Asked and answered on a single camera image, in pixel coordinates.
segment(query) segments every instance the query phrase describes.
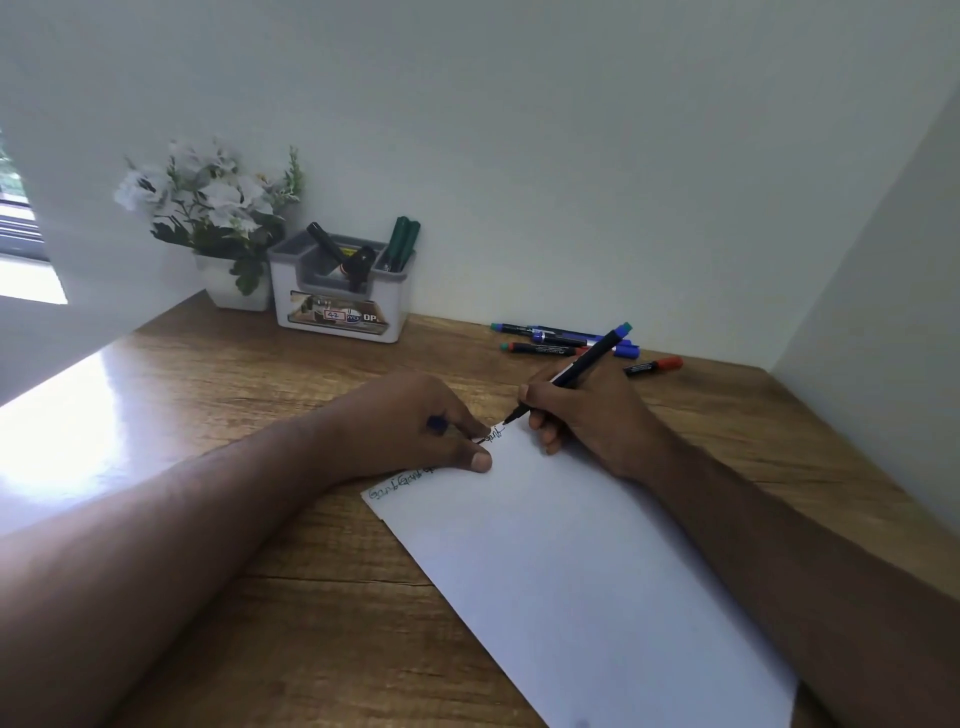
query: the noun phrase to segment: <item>black pen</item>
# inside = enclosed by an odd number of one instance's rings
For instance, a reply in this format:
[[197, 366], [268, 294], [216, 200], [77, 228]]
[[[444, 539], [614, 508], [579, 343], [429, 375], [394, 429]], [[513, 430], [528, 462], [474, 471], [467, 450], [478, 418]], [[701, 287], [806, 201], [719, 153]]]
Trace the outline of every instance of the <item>black pen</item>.
[[[572, 387], [577, 381], [577, 378], [581, 374], [584, 374], [587, 369], [596, 364], [600, 357], [619, 344], [623, 340], [623, 337], [630, 333], [631, 328], [633, 327], [630, 326], [630, 324], [618, 326], [600, 339], [600, 341], [598, 341], [592, 347], [587, 349], [587, 351], [579, 359], [573, 362], [558, 375], [550, 379], [550, 382], [558, 387]], [[530, 407], [528, 407], [526, 404], [519, 404], [516, 406], [516, 409], [510, 413], [510, 416], [503, 421], [503, 424], [509, 425], [514, 420], [523, 417], [523, 415], [529, 411]]]

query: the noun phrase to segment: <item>white flower pot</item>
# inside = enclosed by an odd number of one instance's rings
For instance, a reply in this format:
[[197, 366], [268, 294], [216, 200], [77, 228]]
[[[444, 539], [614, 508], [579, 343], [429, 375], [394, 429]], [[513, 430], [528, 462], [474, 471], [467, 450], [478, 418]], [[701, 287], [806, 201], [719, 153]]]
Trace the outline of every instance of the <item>white flower pot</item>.
[[244, 296], [237, 288], [237, 278], [230, 273], [233, 261], [221, 257], [207, 257], [194, 254], [197, 270], [204, 280], [210, 299], [221, 308], [239, 308], [242, 311], [266, 311], [274, 299], [274, 287], [270, 280], [268, 263], [261, 263], [263, 275], [249, 296]]

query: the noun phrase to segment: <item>desk surface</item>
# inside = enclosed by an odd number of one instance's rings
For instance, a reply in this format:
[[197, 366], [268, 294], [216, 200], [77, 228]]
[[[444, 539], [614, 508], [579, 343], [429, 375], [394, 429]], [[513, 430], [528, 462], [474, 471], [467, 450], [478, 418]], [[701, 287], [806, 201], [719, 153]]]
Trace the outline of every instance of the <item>desk surface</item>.
[[[509, 338], [412, 317], [398, 343], [372, 344], [217, 310], [200, 294], [0, 408], [0, 532], [392, 370], [441, 377], [492, 424], [544, 363], [498, 351]], [[766, 373], [688, 358], [636, 388], [684, 437], [764, 489], [960, 598], [957, 542]], [[541, 725], [361, 501], [369, 484], [334, 489], [279, 531], [115, 724]], [[827, 724], [801, 693], [794, 726]]]

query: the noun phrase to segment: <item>hand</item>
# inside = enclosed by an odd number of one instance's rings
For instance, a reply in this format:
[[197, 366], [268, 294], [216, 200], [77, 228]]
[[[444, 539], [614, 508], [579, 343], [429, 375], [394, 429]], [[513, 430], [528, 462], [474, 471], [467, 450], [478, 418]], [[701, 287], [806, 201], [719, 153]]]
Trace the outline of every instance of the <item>hand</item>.
[[[427, 427], [442, 417], [464, 436]], [[469, 438], [490, 428], [439, 379], [414, 372], [375, 379], [307, 415], [319, 425], [333, 459], [334, 482], [417, 468], [454, 467], [485, 473], [490, 454]]]
[[530, 426], [540, 431], [546, 452], [559, 451], [569, 429], [611, 473], [649, 483], [655, 464], [680, 438], [647, 409], [609, 354], [576, 389], [550, 384], [571, 361], [558, 361], [520, 386], [518, 398], [533, 408]]

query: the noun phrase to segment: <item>red marker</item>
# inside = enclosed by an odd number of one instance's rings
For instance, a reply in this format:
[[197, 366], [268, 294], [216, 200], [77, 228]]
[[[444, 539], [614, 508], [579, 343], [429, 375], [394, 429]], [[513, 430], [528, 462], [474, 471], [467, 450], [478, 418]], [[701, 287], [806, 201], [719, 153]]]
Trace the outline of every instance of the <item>red marker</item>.
[[644, 372], [668, 371], [671, 369], [680, 369], [684, 361], [678, 356], [667, 356], [657, 361], [645, 361], [642, 364], [635, 364], [632, 367], [624, 367], [623, 373], [627, 376], [635, 376]]

